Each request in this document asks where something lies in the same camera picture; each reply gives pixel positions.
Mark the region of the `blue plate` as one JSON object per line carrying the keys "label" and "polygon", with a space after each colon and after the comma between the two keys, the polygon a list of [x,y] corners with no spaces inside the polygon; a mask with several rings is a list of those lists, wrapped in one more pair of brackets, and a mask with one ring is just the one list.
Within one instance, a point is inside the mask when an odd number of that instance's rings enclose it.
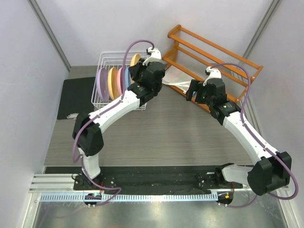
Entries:
{"label": "blue plate", "polygon": [[127,67],[124,71],[124,84],[125,90],[131,85],[131,77],[129,73],[129,68]]}

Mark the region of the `yellow bear plate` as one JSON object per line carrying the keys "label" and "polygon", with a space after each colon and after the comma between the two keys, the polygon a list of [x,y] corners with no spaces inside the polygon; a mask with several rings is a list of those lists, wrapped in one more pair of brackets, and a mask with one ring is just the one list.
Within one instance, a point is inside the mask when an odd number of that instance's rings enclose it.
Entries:
{"label": "yellow bear plate", "polygon": [[139,53],[134,54],[131,59],[130,66],[131,67],[135,66],[138,63],[138,61],[140,60],[140,58],[141,58],[141,55]]}

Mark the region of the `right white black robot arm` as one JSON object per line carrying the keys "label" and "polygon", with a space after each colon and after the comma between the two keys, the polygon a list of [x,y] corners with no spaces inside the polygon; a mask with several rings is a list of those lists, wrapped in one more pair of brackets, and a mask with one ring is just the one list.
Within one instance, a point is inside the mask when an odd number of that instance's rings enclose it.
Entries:
{"label": "right white black robot arm", "polygon": [[214,176],[217,186],[224,188],[236,182],[249,186],[261,196],[289,184],[291,156],[287,152],[277,152],[257,133],[242,115],[240,107],[227,99],[222,79],[191,80],[186,99],[190,101],[193,95],[196,95],[196,103],[205,104],[211,116],[234,135],[254,165],[252,168],[232,163],[223,165]]}

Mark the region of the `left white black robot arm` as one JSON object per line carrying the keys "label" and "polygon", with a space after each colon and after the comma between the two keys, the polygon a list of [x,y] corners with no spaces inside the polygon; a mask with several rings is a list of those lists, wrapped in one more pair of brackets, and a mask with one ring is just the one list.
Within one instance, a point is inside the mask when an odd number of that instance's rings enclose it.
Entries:
{"label": "left white black robot arm", "polygon": [[105,107],[89,114],[79,114],[73,130],[73,151],[79,156],[73,161],[81,160],[85,185],[95,190],[101,184],[101,169],[98,154],[104,146],[103,133],[115,121],[125,114],[141,107],[158,95],[165,76],[162,62],[144,64],[138,62],[129,67],[132,83],[121,96]]}

